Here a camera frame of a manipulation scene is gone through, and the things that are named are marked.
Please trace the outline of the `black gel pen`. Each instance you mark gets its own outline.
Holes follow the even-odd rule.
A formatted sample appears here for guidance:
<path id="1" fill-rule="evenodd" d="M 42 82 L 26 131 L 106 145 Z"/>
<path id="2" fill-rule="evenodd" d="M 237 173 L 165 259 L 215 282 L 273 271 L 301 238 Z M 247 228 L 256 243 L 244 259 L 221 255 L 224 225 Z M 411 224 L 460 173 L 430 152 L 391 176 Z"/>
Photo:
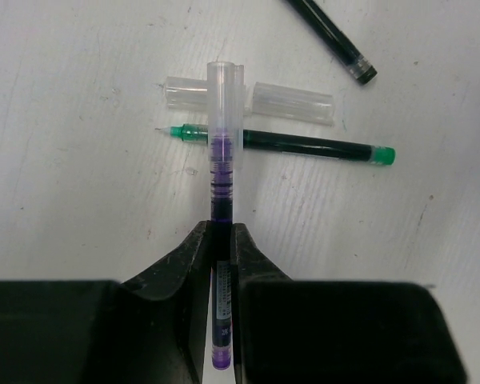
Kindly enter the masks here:
<path id="1" fill-rule="evenodd" d="M 287 3 L 326 44 L 355 81 L 364 86 L 378 72 L 329 16 L 312 0 L 289 0 Z"/>

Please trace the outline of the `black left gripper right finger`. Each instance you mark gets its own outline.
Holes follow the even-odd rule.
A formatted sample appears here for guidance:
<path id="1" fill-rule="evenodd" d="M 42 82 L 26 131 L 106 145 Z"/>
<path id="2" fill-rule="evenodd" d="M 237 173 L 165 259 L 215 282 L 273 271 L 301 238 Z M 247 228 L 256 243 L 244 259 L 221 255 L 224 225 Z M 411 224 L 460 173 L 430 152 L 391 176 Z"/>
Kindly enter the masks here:
<path id="1" fill-rule="evenodd" d="M 293 280 L 231 235 L 238 383 L 464 383 L 442 310 L 413 282 Z"/>

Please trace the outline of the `purple gel pen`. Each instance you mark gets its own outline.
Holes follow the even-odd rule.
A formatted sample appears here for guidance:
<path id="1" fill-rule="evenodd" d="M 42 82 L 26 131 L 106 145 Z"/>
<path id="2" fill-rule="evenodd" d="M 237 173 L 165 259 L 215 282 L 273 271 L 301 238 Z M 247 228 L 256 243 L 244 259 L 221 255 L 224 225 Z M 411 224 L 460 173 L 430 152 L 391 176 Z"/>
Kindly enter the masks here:
<path id="1" fill-rule="evenodd" d="M 207 117 L 210 159 L 212 252 L 212 365 L 231 363 L 232 282 L 230 238 L 234 216 L 234 164 L 243 150 L 244 67 L 207 64 Z"/>

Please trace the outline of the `green gel pen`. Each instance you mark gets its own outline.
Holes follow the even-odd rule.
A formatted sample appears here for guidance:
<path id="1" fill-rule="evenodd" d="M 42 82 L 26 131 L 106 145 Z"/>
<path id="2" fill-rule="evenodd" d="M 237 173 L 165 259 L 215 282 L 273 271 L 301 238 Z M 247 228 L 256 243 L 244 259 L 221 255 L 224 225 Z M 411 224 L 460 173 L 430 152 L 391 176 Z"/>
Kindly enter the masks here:
<path id="1" fill-rule="evenodd" d="M 244 130 L 243 146 L 248 150 L 318 156 L 364 162 L 376 166 L 391 166 L 396 159 L 395 149 L 387 146 L 372 146 L 259 130 Z"/>

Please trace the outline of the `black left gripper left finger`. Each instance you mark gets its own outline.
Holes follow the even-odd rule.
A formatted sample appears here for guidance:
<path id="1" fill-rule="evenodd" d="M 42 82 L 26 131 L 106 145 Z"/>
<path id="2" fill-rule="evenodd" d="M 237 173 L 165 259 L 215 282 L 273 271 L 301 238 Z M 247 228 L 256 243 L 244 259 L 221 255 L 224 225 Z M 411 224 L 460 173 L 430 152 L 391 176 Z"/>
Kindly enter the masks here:
<path id="1" fill-rule="evenodd" d="M 210 225 L 125 282 L 0 281 L 0 383 L 200 383 Z"/>

